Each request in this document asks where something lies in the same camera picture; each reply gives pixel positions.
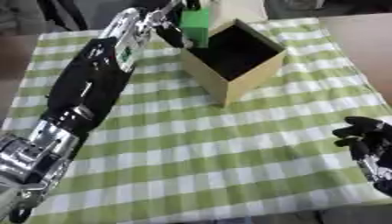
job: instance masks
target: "cardboard box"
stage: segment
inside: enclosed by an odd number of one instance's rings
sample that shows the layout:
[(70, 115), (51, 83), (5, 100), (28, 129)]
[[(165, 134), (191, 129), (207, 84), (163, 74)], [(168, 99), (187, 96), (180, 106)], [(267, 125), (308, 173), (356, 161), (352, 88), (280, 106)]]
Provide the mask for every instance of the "cardboard box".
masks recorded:
[(282, 66), (286, 51), (241, 20), (210, 33), (208, 48), (181, 51), (183, 68), (227, 106), (260, 86)]

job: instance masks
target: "green block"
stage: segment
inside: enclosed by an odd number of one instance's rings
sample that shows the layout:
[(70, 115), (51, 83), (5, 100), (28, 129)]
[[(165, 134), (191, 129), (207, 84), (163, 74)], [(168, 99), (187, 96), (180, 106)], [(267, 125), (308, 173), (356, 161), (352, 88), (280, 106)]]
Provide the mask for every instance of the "green block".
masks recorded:
[(208, 47), (208, 26), (209, 9), (185, 10), (182, 13), (180, 28), (196, 42), (195, 47)]

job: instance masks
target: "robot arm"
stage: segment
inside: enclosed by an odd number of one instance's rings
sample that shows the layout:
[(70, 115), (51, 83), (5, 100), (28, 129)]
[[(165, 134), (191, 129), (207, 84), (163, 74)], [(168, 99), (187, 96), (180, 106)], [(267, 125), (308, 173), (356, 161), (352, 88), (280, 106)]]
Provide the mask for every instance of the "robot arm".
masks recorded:
[(348, 146), (367, 181), (392, 197), (392, 126), (372, 118), (350, 116), (351, 126), (336, 129), (337, 146)]
[(47, 110), (27, 137), (0, 137), (0, 221), (26, 221), (67, 172), (88, 133), (106, 118), (127, 85), (138, 53), (159, 30), (177, 47), (191, 47), (168, 14), (172, 0), (147, 11), (119, 13), (61, 73), (48, 95)]

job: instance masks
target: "checkered cloth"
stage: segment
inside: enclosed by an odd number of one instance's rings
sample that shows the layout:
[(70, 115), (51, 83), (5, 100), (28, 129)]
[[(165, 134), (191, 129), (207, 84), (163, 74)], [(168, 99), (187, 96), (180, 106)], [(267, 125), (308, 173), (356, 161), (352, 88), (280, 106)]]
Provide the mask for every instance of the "checkered cloth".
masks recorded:
[[(227, 108), (158, 38), (107, 120), (30, 223), (224, 219), (385, 200), (331, 131), (391, 110), (315, 18), (253, 24), (288, 48), (281, 71)], [(98, 31), (42, 35), (3, 129), (27, 134)]]

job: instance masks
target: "floor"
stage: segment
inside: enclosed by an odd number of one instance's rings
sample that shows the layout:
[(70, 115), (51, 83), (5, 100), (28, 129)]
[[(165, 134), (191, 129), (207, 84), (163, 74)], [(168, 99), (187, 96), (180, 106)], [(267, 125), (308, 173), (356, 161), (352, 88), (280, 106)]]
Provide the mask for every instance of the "floor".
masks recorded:
[[(84, 14), (90, 29), (103, 29), (122, 9), (130, 5), (131, 0), (75, 0)], [(284, 7), (284, 0), (266, 0), (266, 9), (269, 18), (301, 18), (338, 16), (345, 14), (350, 5), (328, 3), (323, 10), (295, 11)], [(269, 215), (254, 217), (253, 223), (262, 224), (385, 224), (392, 220), (392, 206), (355, 206), (346, 208), (334, 208), (320, 212), (322, 220), (315, 219), (314, 212), (293, 214)]]

